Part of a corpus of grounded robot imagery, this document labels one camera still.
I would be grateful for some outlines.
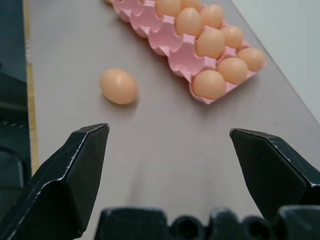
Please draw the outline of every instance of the white wall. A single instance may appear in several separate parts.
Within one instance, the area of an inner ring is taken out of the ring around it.
[[[233,3],[320,123],[320,1]]]

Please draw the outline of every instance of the egg carton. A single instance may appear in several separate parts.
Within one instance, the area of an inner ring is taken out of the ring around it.
[[[147,38],[151,48],[161,56],[167,56],[171,70],[179,77],[184,77],[189,82],[191,95],[198,101],[211,104],[215,100],[199,97],[192,89],[193,78],[202,71],[216,70],[217,64],[224,59],[234,58],[237,51],[251,48],[243,40],[242,46],[237,50],[228,46],[224,47],[223,54],[218,59],[207,56],[200,57],[196,53],[196,38],[191,35],[176,34],[175,18],[172,16],[158,17],[156,12],[156,2],[145,0],[142,4],[140,0],[113,0],[113,8],[119,17],[126,23],[130,23],[134,31],[142,38]],[[221,27],[228,24],[224,21]],[[202,31],[210,29],[204,26]],[[247,79],[255,75],[256,72],[248,71]],[[238,85],[225,82],[225,94],[236,88]]]

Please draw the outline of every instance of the brown egg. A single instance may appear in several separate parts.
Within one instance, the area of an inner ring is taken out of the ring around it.
[[[195,42],[195,51],[200,57],[218,59],[225,49],[225,37],[220,30],[208,29]]]
[[[225,45],[238,49],[242,46],[242,41],[244,39],[244,32],[237,26],[226,26],[221,29],[224,35]]]
[[[194,8],[197,11],[201,10],[199,0],[181,0],[181,9]]]
[[[222,60],[217,66],[217,71],[226,82],[238,85],[247,79],[248,66],[241,59],[231,57]]]
[[[176,17],[181,11],[181,0],[156,0],[155,9],[160,18],[164,15]]]
[[[100,89],[103,95],[115,104],[131,103],[138,95],[134,77],[119,68],[108,69],[101,75]]]
[[[198,97],[216,100],[226,93],[224,77],[217,71],[200,72],[192,81],[193,93]]]
[[[200,12],[202,25],[219,29],[224,22],[224,10],[216,4],[206,6]]]
[[[237,53],[237,57],[243,60],[250,71],[259,72],[265,64],[264,53],[257,48],[246,48]]]
[[[197,38],[201,28],[200,14],[192,7],[183,9],[175,19],[175,31],[179,36],[188,34]]]

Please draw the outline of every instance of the gray table surface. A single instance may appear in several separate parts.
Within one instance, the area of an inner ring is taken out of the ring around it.
[[[262,49],[232,3],[216,2],[227,21]],[[206,223],[216,207],[231,208],[241,218],[259,215],[229,138],[231,128],[281,136],[320,169],[320,126],[269,56],[257,76],[205,105],[190,96],[187,81],[170,71],[166,58],[104,2],[29,0],[29,8],[40,162],[72,131],[110,124],[100,189],[81,239],[93,238],[106,207],[159,207],[169,222],[189,214]],[[98,79],[111,67],[136,77],[136,104],[121,107],[102,97]]]

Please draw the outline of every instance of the loose egg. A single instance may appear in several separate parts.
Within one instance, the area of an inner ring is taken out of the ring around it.
[[[138,95],[134,77],[119,68],[108,69],[101,75],[100,89],[103,95],[115,104],[129,104]]]

